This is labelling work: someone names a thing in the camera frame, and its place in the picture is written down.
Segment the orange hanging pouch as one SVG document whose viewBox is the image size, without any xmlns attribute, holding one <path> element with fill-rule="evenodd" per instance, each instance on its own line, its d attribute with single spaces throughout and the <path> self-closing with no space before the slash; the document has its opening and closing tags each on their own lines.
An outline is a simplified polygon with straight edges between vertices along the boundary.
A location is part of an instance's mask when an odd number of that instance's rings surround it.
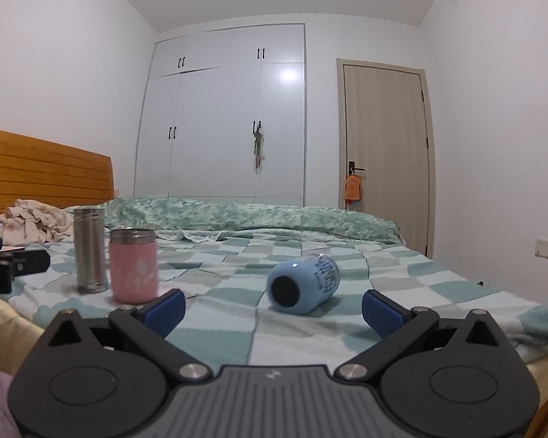
<svg viewBox="0 0 548 438">
<path fill-rule="evenodd" d="M 361 180 L 355 174 L 354 168 L 348 169 L 348 176 L 345 179 L 345 202 L 356 203 L 361 200 Z"/>
</svg>

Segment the teal checkered blanket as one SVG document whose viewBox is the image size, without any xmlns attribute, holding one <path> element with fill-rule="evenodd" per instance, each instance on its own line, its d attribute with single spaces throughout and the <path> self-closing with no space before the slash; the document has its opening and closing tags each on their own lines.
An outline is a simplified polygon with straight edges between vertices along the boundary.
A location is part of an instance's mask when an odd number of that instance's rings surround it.
<svg viewBox="0 0 548 438">
<path fill-rule="evenodd" d="M 466 280 L 401 244 L 304 231 L 116 231 L 107 289 L 87 280 L 89 245 L 43 249 L 49 268 L 16 278 L 7 295 L 24 318 L 46 327 L 65 308 L 99 318 L 177 289 L 182 297 L 162 318 L 162 332 L 212 368 L 335 367 L 400 327 L 414 307 L 442 318 L 488 311 L 526 362 L 548 356 L 548 307 Z M 401 310 L 375 306 L 369 290 Z"/>
</svg>

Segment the green floral quilt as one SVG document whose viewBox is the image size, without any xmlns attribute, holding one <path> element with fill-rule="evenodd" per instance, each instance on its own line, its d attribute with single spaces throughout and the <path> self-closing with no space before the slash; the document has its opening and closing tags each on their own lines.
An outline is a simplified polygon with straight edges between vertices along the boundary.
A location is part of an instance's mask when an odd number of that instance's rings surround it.
<svg viewBox="0 0 548 438">
<path fill-rule="evenodd" d="M 100 205 L 109 228 L 242 231 L 300 230 L 386 244 L 404 242 L 392 220 L 325 207 L 217 204 L 177 198 L 118 198 Z"/>
</svg>

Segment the wooden headboard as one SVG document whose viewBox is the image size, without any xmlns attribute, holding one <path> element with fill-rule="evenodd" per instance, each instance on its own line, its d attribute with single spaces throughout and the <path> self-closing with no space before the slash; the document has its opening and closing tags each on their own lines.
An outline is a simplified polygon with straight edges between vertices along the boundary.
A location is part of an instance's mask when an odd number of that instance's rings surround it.
<svg viewBox="0 0 548 438">
<path fill-rule="evenodd" d="M 68 208 L 98 205 L 114 195 L 108 156 L 0 131 L 0 214 L 18 199 Z"/>
</svg>

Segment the wooden door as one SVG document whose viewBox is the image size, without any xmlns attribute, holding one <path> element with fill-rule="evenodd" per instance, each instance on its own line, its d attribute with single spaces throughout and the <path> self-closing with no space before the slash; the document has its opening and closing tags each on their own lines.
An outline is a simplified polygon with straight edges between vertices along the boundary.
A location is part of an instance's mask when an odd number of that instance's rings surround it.
<svg viewBox="0 0 548 438">
<path fill-rule="evenodd" d="M 392 220 L 406 246 L 434 255 L 435 162 L 427 76 L 420 68 L 338 59 L 338 206 Z M 364 168 L 345 202 L 348 162 Z"/>
</svg>

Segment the pink cup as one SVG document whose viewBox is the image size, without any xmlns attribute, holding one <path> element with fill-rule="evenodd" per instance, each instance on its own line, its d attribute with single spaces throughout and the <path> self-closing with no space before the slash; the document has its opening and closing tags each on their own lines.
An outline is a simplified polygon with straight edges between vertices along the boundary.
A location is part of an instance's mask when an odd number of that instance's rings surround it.
<svg viewBox="0 0 548 438">
<path fill-rule="evenodd" d="M 156 233 L 115 228 L 110 235 L 111 293 L 119 304 L 146 304 L 158 296 Z"/>
</svg>

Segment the crumpled beige clothes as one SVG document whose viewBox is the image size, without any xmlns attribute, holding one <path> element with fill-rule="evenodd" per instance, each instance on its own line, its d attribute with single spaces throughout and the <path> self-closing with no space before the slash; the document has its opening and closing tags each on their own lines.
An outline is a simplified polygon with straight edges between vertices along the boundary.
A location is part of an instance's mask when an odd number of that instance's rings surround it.
<svg viewBox="0 0 548 438">
<path fill-rule="evenodd" d="M 69 211 L 35 200 L 16 200 L 0 214 L 5 245 L 72 241 L 74 223 Z"/>
</svg>

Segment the white wardrobe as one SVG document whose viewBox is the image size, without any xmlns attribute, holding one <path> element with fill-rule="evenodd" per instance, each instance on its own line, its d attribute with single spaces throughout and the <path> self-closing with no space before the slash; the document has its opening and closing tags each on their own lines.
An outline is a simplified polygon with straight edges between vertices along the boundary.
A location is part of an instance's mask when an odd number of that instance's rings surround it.
<svg viewBox="0 0 548 438">
<path fill-rule="evenodd" d="M 135 195 L 303 205 L 305 43 L 301 24 L 157 43 L 137 139 Z M 264 136 L 259 171 L 254 121 L 262 121 Z"/>
</svg>

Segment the hanging green ornament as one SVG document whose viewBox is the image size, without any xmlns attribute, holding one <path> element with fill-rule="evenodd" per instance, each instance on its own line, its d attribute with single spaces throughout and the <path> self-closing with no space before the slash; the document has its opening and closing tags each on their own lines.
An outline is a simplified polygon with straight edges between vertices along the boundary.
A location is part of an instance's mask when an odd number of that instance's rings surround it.
<svg viewBox="0 0 548 438">
<path fill-rule="evenodd" d="M 263 160 L 263 130 L 262 121 L 254 121 L 252 125 L 254 169 L 259 171 Z"/>
</svg>

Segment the blue cartoon cup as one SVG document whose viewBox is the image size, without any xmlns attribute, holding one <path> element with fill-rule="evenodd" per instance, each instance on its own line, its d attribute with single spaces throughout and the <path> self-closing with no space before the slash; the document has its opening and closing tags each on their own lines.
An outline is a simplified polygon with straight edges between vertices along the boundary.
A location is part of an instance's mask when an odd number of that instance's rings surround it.
<svg viewBox="0 0 548 438">
<path fill-rule="evenodd" d="M 276 265 L 266 280 L 266 293 L 274 311 L 306 315 L 338 290 L 338 265 L 325 254 L 307 255 Z"/>
</svg>

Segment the tall stainless steel cup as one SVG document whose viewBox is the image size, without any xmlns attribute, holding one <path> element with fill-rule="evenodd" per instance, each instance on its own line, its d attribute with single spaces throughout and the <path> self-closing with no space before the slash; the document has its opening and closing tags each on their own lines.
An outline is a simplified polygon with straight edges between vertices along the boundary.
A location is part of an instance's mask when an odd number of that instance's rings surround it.
<svg viewBox="0 0 548 438">
<path fill-rule="evenodd" d="M 104 292 L 107 290 L 104 210 L 76 208 L 73 222 L 78 291 L 81 294 Z"/>
</svg>

